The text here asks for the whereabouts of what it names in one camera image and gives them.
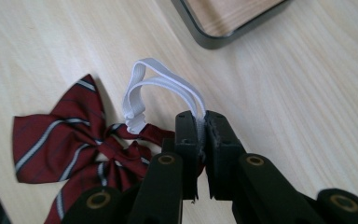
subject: elastic loop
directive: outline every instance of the elastic loop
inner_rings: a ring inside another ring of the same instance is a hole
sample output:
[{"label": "elastic loop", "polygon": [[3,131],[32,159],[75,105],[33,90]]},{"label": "elastic loop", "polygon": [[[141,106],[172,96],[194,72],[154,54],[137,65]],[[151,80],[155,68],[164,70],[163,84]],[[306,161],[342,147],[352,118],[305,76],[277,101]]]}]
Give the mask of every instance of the elastic loop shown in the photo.
[{"label": "elastic loop", "polygon": [[[151,77],[143,81],[146,67],[152,69],[161,77]],[[128,125],[129,132],[134,133],[136,132],[135,130],[139,130],[139,128],[132,127],[131,125],[139,125],[140,121],[132,122],[131,120],[138,118],[139,115],[145,112],[145,104],[141,97],[141,87],[143,85],[157,85],[174,91],[185,100],[190,107],[193,117],[203,120],[206,110],[200,93],[190,83],[171,72],[159,61],[153,58],[147,58],[136,62],[133,66],[130,84],[123,100],[123,112],[126,118],[126,124],[130,124]],[[200,105],[200,113],[198,113],[194,98],[197,99]]]}]

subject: black clamp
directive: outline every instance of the black clamp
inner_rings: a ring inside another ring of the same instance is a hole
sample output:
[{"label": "black clamp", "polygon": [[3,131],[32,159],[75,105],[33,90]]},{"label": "black clamp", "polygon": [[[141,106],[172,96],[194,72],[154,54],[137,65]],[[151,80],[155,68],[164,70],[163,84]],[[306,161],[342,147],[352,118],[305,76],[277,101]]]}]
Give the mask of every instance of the black clamp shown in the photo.
[{"label": "black clamp", "polygon": [[[357,196],[325,189],[315,201],[299,193],[270,160],[246,153],[223,115],[208,111],[205,119],[210,195],[232,201],[237,223],[358,223]],[[189,111],[179,114],[175,139],[164,140],[142,184],[123,193],[91,189],[71,207],[63,223],[182,223],[182,200],[198,197],[196,130]]]}]

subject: light wood surface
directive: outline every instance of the light wood surface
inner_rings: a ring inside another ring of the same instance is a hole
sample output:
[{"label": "light wood surface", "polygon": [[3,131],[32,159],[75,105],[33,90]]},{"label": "light wood surface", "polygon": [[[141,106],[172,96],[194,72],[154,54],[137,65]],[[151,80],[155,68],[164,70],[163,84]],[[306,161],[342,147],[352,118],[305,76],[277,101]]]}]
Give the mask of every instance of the light wood surface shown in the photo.
[{"label": "light wood surface", "polygon": [[[292,1],[218,50],[198,46],[168,0],[0,1],[0,200],[13,223],[42,223],[62,186],[17,182],[13,116],[48,113],[91,73],[108,122],[123,121],[132,64],[145,57],[193,83],[248,152],[270,158],[298,191],[358,195],[358,1]],[[147,121],[162,128],[187,110],[159,88],[143,97]],[[205,175],[199,185],[183,223],[233,223]]]},{"label": "light wood surface", "polygon": [[186,6],[208,35],[223,36],[283,0],[187,0]]}]

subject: bow tie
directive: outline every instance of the bow tie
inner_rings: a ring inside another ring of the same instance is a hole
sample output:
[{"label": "bow tie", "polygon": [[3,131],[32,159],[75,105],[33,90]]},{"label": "bow tie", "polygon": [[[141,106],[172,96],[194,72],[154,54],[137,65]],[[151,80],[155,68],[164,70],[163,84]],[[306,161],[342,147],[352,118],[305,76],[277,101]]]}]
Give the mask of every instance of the bow tie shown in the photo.
[{"label": "bow tie", "polygon": [[[128,133],[125,124],[106,127],[100,94],[90,75],[80,79],[50,114],[14,118],[13,157],[19,182],[40,184],[68,179],[46,223],[61,222],[88,189],[104,186],[124,191],[145,177],[150,149],[136,141],[124,148],[115,136],[161,146],[163,138],[174,138],[174,132],[151,124],[139,134]],[[107,161],[96,160],[100,153]]]}]

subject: circular hole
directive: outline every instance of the circular hole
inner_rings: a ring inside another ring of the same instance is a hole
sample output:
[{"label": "circular hole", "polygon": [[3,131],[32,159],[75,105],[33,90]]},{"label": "circular hole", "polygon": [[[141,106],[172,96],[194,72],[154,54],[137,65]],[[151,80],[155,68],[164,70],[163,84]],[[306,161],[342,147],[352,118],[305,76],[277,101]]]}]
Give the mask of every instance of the circular hole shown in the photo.
[{"label": "circular hole", "polygon": [[334,194],[330,197],[330,201],[347,212],[355,213],[358,211],[358,204],[344,195]]},{"label": "circular hole", "polygon": [[159,161],[159,163],[161,163],[161,164],[168,165],[168,164],[174,163],[174,162],[175,162],[175,158],[174,158],[173,156],[168,156],[168,155],[166,155],[166,156],[160,156],[160,157],[158,158],[158,161]]},{"label": "circular hole", "polygon": [[252,165],[256,165],[256,166],[260,166],[260,165],[263,165],[264,164],[264,161],[257,157],[257,156],[250,156],[250,157],[247,157],[246,158],[246,161],[249,163],[249,164],[252,164]]},{"label": "circular hole", "polygon": [[87,207],[91,209],[98,209],[105,207],[109,202],[110,194],[106,192],[97,192],[88,197]]}]

